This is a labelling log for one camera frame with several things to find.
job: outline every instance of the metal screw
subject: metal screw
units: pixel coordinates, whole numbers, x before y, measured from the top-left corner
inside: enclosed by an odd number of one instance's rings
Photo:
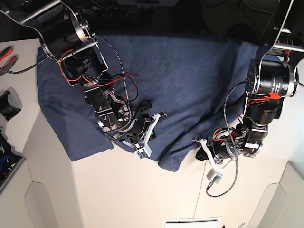
[[[117,126],[115,124],[111,125],[111,130],[116,130]]]
[[[110,93],[110,94],[114,94],[114,93],[115,93],[115,89],[113,89],[113,88],[112,88],[112,89],[109,89],[109,93]]]

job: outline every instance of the white panel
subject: white panel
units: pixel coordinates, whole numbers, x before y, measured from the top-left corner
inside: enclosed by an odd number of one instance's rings
[[[287,194],[281,187],[278,186],[275,195],[273,196],[269,207],[266,210],[258,228],[273,228],[277,222],[278,217],[282,214],[287,205]]]
[[[218,222],[166,223],[164,228],[217,228]]]
[[[291,163],[287,164],[280,185],[287,193],[288,202],[274,228],[303,227],[304,178]]]
[[[59,228],[48,190],[44,184],[32,182],[25,204],[37,228]]]
[[[72,162],[42,113],[36,119],[23,154],[33,181],[46,186],[59,226],[83,228]]]
[[[278,186],[279,183],[270,184],[269,186],[267,186],[247,228],[257,228],[257,226],[260,224]]]
[[[25,160],[0,194],[0,227],[35,228],[24,201],[31,183],[28,163]]]

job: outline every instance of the blue cloth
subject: blue cloth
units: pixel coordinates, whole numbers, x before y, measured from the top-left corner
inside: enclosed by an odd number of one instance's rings
[[[128,35],[104,38],[117,49],[125,72],[140,75],[135,78],[139,96],[131,107],[148,99],[153,105],[148,111],[150,115],[161,111],[168,114],[159,120],[155,127],[157,138],[149,145],[151,159],[170,171],[178,170],[189,149],[195,147],[191,145],[193,136],[207,137],[224,126],[221,107],[225,96],[246,78],[250,59],[257,51],[255,45],[227,39]],[[113,51],[102,41],[99,47],[109,73],[119,74]],[[38,61],[44,56],[39,49]],[[96,124],[95,110],[84,100],[83,87],[71,87],[54,60],[48,59],[37,67],[37,84],[40,107],[72,161],[113,148]],[[132,82],[128,82],[128,91],[132,87]],[[124,94],[122,83],[116,91]],[[244,87],[240,86],[230,96],[229,121],[235,119],[235,102],[243,93]],[[122,143],[118,145],[131,151]]]

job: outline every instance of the white table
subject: white table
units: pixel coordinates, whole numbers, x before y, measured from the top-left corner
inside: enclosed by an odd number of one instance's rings
[[[14,53],[20,55],[12,70],[36,62],[38,40],[1,43],[0,50],[12,44]],[[204,173],[205,163],[195,160],[195,153],[188,154],[175,173],[148,159],[138,161],[118,147],[71,162],[38,105],[35,70],[1,76],[0,91],[9,87],[19,95],[22,111],[9,122],[0,116],[0,124],[9,143],[26,156],[33,181],[47,187],[58,223],[64,228],[156,228],[161,227],[162,219],[193,216],[223,216],[226,227],[248,224],[266,186],[279,182],[287,160],[304,141],[304,90],[300,90],[300,95],[287,99],[282,118],[269,126],[263,151],[255,159],[240,157],[234,189],[213,199],[205,194],[209,165]],[[229,188],[234,172],[229,169],[210,192]]]

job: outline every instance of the red pliers handle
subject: red pliers handle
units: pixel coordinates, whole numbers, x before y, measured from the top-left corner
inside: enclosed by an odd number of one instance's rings
[[[11,53],[13,52],[13,49],[11,47],[7,47],[6,49],[4,49],[1,53],[0,53],[0,62],[7,56],[9,56]],[[15,63],[17,62],[18,58],[17,56],[13,56],[9,61],[8,63],[3,66],[2,68],[6,69],[6,70],[10,70],[14,65]],[[0,76],[4,75],[5,72],[2,72],[0,70]]]

